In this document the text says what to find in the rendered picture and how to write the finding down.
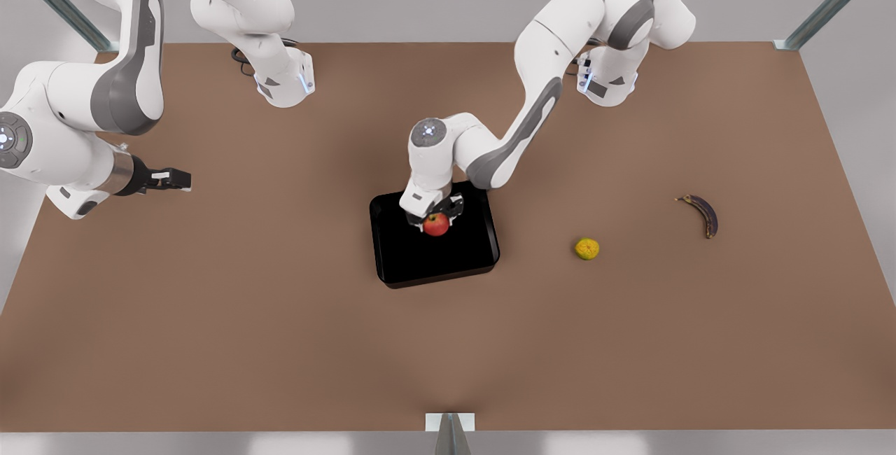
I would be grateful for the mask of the black square tray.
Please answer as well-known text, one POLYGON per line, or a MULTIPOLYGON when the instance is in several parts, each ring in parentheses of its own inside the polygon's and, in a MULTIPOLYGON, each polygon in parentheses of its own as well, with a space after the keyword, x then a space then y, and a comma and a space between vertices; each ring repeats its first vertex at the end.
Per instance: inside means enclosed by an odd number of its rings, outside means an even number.
POLYGON ((377 276, 391 288, 483 274, 500 258, 489 197, 468 181, 452 186, 464 209, 447 232, 431 236, 407 222, 401 193, 378 195, 369 204, 377 276))

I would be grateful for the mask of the overripe dark banana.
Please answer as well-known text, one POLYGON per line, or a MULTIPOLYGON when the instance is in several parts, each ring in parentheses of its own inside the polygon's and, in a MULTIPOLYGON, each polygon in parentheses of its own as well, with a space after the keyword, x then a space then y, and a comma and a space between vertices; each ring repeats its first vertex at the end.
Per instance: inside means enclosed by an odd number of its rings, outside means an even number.
POLYGON ((708 201, 697 195, 685 195, 674 200, 685 201, 685 203, 688 203, 688 205, 691 205, 700 212, 704 219, 705 237, 707 239, 711 239, 717 234, 719 231, 719 219, 714 208, 708 201))

